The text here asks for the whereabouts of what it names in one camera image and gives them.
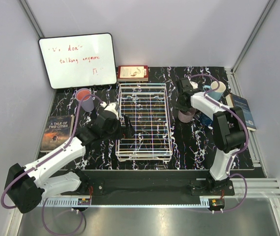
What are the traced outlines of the mauve mug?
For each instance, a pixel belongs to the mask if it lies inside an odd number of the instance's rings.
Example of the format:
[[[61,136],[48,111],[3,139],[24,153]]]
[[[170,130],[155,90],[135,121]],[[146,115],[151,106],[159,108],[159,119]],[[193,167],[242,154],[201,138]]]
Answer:
[[[196,110],[194,108],[189,109],[187,112],[178,111],[178,119],[182,123],[189,123],[193,120]]]

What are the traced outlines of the lavender tumbler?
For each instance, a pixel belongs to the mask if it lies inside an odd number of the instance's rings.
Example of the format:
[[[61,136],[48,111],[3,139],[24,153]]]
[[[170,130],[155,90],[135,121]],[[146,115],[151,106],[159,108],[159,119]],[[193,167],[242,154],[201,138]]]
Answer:
[[[84,111],[91,112],[94,110],[93,97],[91,96],[91,94],[89,95],[88,100],[84,101],[84,99],[82,99],[81,101],[78,102],[81,102],[81,108],[84,109]]]

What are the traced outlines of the coral pink tumbler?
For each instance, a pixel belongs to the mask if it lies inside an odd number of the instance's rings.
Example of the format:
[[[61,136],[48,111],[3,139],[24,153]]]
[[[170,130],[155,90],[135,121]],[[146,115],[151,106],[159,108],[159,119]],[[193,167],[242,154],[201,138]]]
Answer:
[[[82,99],[84,99],[84,101],[89,99],[89,95],[91,94],[89,89],[83,88],[80,89],[76,92],[76,99],[78,101],[81,101]]]

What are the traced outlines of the dark blue mug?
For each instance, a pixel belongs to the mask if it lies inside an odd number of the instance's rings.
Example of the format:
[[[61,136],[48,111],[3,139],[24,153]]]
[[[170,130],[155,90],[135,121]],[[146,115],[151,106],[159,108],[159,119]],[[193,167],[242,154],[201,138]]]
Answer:
[[[200,114],[199,121],[204,126],[212,126],[212,124],[213,124],[213,121],[204,113]]]

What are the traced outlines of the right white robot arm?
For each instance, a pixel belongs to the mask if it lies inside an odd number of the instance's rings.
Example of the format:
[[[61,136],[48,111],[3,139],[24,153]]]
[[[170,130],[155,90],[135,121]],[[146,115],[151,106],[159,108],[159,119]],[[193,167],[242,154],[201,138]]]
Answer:
[[[194,88],[188,78],[176,81],[179,96],[175,108],[183,112],[194,108],[213,122],[213,139],[217,149],[205,181],[205,189],[208,193],[217,195],[228,186],[231,165],[235,156],[247,148],[249,135],[243,110],[224,105],[209,95],[217,92],[221,85],[216,78],[210,75],[208,77],[214,80],[214,85],[206,91]]]

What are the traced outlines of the light blue faceted mug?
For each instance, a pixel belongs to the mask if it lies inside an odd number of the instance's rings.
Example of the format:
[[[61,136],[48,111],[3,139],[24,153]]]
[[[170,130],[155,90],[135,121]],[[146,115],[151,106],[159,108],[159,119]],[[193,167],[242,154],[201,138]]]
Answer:
[[[216,101],[219,101],[226,90],[226,86],[223,82],[213,81],[211,85],[204,85],[203,90],[207,91],[207,94],[211,98],[215,99]]]

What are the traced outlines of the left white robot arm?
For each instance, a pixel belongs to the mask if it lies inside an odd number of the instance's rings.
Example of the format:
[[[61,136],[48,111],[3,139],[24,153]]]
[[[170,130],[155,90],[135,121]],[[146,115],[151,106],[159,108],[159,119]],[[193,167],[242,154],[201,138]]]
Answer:
[[[101,142],[112,139],[131,138],[135,130],[128,116],[121,121],[109,111],[102,112],[92,124],[79,128],[73,137],[42,158],[20,166],[18,163],[8,170],[1,205],[8,196],[20,213],[28,213],[44,198],[64,192],[85,194],[89,188],[89,177],[79,170],[68,171],[61,176],[53,176],[58,170]]]

